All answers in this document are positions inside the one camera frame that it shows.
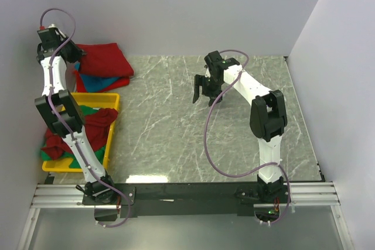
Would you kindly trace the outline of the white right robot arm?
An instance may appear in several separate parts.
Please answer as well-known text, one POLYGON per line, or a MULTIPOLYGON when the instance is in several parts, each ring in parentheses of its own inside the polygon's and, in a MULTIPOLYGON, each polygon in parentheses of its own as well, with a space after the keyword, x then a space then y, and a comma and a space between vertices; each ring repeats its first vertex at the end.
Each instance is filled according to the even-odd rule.
POLYGON ((226 83, 250 105, 250 129, 258 140, 260 168, 257 170, 257 196, 269 203, 286 192, 281 164, 281 141, 288 123, 284 95, 259 83, 239 63, 228 59, 212 63, 206 74, 195 75, 193 102, 200 95, 210 98, 210 111, 222 100, 226 83))

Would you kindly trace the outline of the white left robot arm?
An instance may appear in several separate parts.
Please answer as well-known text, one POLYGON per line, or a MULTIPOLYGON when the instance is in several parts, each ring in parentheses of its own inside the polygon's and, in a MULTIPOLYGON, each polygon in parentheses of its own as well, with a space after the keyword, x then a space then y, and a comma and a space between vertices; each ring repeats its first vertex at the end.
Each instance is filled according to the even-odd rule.
POLYGON ((65 169, 81 169, 86 181, 78 186, 94 203, 111 204, 117 189, 104 166, 107 139, 117 111, 80 106, 65 85, 66 64, 74 63, 82 51, 67 39, 42 39, 37 59, 43 68, 45 85, 35 105, 47 125, 41 148, 45 162, 67 158, 65 169))

